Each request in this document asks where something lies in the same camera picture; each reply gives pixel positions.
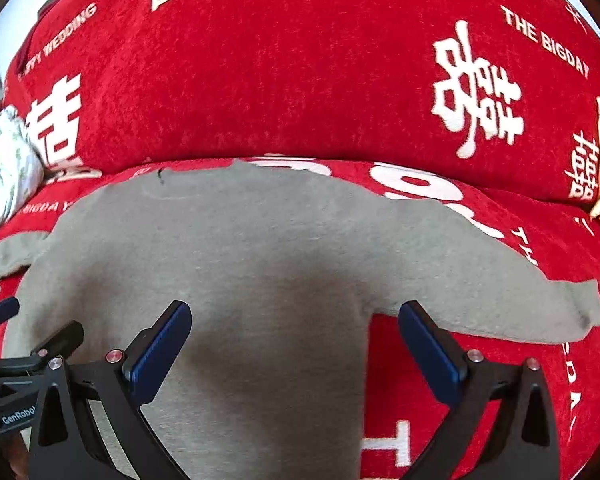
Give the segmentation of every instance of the bed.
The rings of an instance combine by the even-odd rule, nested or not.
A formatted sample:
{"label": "bed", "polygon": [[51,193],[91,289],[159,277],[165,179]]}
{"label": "bed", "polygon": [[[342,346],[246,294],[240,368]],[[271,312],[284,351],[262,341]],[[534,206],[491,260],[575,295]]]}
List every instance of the bed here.
{"label": "bed", "polygon": [[[589,287],[564,300],[579,332],[557,330],[540,304],[508,337],[494,324],[444,328],[493,360],[539,359],[562,479],[596,449],[600,222],[588,211],[600,196],[600,39],[567,0],[58,0],[5,87],[49,179],[0,229],[0,300],[18,295],[65,212],[149,174],[238,160],[433,200],[547,290]],[[395,317],[372,319],[365,384],[360,478],[399,478],[446,409]],[[494,413],[456,476],[475,465]]]}

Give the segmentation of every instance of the red pillow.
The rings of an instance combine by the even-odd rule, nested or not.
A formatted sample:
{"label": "red pillow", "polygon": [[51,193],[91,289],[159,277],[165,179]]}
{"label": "red pillow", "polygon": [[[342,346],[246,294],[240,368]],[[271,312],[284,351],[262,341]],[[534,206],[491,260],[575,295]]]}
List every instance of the red pillow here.
{"label": "red pillow", "polygon": [[598,195],[600,40],[565,0],[61,0],[24,49],[7,101],[49,167],[273,152]]}

